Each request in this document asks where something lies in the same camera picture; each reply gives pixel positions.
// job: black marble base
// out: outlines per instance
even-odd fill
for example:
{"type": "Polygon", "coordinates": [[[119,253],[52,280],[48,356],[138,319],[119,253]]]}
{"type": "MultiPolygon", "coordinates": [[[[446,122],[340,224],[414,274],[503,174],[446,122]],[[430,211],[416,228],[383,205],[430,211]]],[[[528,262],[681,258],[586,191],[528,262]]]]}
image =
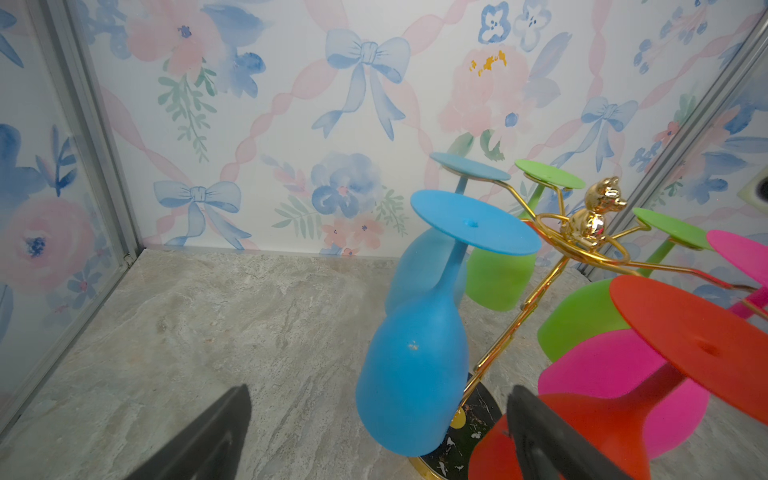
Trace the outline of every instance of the black marble base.
{"type": "Polygon", "coordinates": [[[468,480],[469,456],[480,440],[502,417],[491,393],[482,383],[464,404],[467,422],[460,429],[448,428],[442,444],[422,456],[428,467],[445,480],[468,480]]]}

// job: blue glass stem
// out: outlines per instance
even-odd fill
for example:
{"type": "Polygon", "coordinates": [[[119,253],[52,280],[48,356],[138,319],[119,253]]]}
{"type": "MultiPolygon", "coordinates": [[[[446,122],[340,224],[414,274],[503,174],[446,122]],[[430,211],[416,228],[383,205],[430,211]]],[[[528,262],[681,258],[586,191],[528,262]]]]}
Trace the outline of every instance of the blue glass stem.
{"type": "Polygon", "coordinates": [[[453,294],[453,286],[456,283],[458,271],[462,267],[466,253],[467,244],[457,240],[453,245],[453,250],[451,250],[451,256],[448,257],[448,262],[445,264],[445,270],[442,271],[442,276],[435,285],[435,290],[449,296],[453,294]]]}
{"type": "Polygon", "coordinates": [[[466,177],[465,175],[462,175],[458,179],[458,185],[456,185],[456,191],[454,193],[457,193],[459,195],[464,194],[464,189],[467,187],[467,180],[469,180],[469,177],[466,177]]]}

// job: ribbon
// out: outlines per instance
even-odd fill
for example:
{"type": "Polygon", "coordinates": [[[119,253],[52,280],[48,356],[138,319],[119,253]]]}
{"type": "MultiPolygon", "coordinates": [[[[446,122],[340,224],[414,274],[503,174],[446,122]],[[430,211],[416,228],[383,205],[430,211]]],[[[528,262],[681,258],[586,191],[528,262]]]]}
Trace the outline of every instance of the ribbon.
{"type": "MultiPolygon", "coordinates": [[[[188,238],[199,237],[203,234],[205,231],[205,215],[203,215],[198,204],[216,207],[232,214],[240,211],[240,188],[232,182],[216,182],[206,188],[188,187],[181,182],[162,180],[154,183],[154,195],[163,207],[176,208],[186,204],[190,205],[187,215],[189,222],[187,234],[170,239],[165,243],[166,245],[182,247],[188,238]]],[[[243,250],[243,245],[238,239],[250,238],[250,233],[243,232],[227,222],[213,208],[206,207],[205,212],[208,214],[208,218],[210,218],[216,230],[219,230],[221,236],[231,243],[233,247],[243,250]]]]}
{"type": "Polygon", "coordinates": [[[376,106],[379,122],[390,140],[395,140],[392,130],[393,120],[405,118],[384,92],[377,71],[392,83],[400,83],[406,74],[408,62],[411,59],[411,47],[404,38],[394,37],[381,45],[374,41],[363,42],[354,32],[336,29],[328,32],[326,37],[326,60],[337,69],[355,67],[352,80],[349,82],[349,92],[346,103],[341,110],[331,110],[322,115],[312,124],[312,129],[323,129],[323,136],[328,134],[339,121],[342,114],[357,111],[366,97],[366,73],[363,65],[370,65],[371,95],[376,106]]]}
{"type": "Polygon", "coordinates": [[[611,144],[608,143],[608,125],[617,132],[622,131],[629,121],[632,120],[636,111],[637,102],[634,100],[617,105],[609,104],[605,97],[590,98],[587,106],[584,107],[584,111],[581,112],[581,121],[585,124],[594,122],[594,125],[592,125],[592,128],[587,133],[587,137],[576,150],[566,152],[560,157],[555,158],[551,165],[558,168],[562,167],[574,154],[586,151],[594,143],[595,138],[598,138],[599,133],[598,151],[594,155],[599,172],[603,166],[603,159],[614,156],[611,144]]]}

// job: gray marble surface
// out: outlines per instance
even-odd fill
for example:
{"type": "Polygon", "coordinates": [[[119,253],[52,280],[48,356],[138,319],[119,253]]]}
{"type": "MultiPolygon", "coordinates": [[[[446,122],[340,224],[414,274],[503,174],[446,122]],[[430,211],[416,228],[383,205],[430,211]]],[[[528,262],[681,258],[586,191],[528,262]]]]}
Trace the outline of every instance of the gray marble surface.
{"type": "MultiPolygon", "coordinates": [[[[238,478],[416,480],[360,424],[354,386],[396,260],[145,250],[0,444],[0,478],[123,478],[230,386],[253,415],[238,478]]],[[[534,280],[546,274],[537,270],[534,280]]],[[[485,384],[535,391],[536,329],[585,284],[566,272],[485,384]]],[[[461,308],[477,359],[512,313],[461,308]]],[[[768,429],[713,400],[654,478],[768,478],[768,429]]]]}

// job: blue bow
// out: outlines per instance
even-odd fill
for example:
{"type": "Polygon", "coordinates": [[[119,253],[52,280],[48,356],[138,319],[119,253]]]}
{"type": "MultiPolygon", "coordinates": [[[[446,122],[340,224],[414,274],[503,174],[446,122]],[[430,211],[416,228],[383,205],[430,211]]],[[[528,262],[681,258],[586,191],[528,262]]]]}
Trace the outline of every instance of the blue bow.
{"type": "Polygon", "coordinates": [[[373,104],[376,106],[376,114],[387,137],[395,140],[392,120],[402,120],[406,116],[384,93],[376,71],[378,70],[392,83],[400,83],[411,59],[411,46],[408,42],[404,38],[394,37],[381,45],[374,41],[363,43],[360,37],[349,30],[331,30],[326,38],[326,59],[330,66],[339,70],[357,66],[352,72],[344,107],[341,110],[332,110],[318,118],[312,124],[312,129],[322,128],[323,136],[328,138],[328,134],[342,114],[351,113],[360,108],[362,100],[366,97],[366,73],[362,66],[370,65],[371,95],[373,95],[373,104]]]}
{"type": "Polygon", "coordinates": [[[606,157],[613,157],[614,151],[611,150],[611,144],[608,143],[608,125],[612,126],[615,131],[622,131],[627,126],[635,112],[637,111],[637,102],[630,100],[625,104],[608,104],[608,100],[605,97],[590,98],[587,102],[587,106],[584,107],[584,111],[581,112],[581,121],[585,124],[594,122],[592,128],[587,133],[587,137],[581,142],[581,145],[574,151],[569,151],[562,154],[560,157],[554,159],[551,163],[555,167],[562,167],[574,154],[580,154],[587,150],[594,139],[598,137],[600,133],[600,139],[598,140],[598,151],[594,155],[598,172],[603,166],[603,159],[606,157]]]}
{"type": "MultiPolygon", "coordinates": [[[[189,221],[187,235],[172,238],[165,243],[166,245],[181,247],[187,242],[187,238],[199,237],[203,234],[205,216],[197,204],[210,205],[231,214],[240,211],[240,188],[232,182],[217,182],[206,188],[188,187],[181,182],[163,180],[154,183],[154,195],[163,207],[175,208],[190,204],[189,215],[187,216],[189,221]]],[[[243,232],[227,222],[213,208],[206,208],[205,211],[221,236],[233,247],[243,250],[243,245],[238,238],[250,238],[250,233],[243,232]]]]}

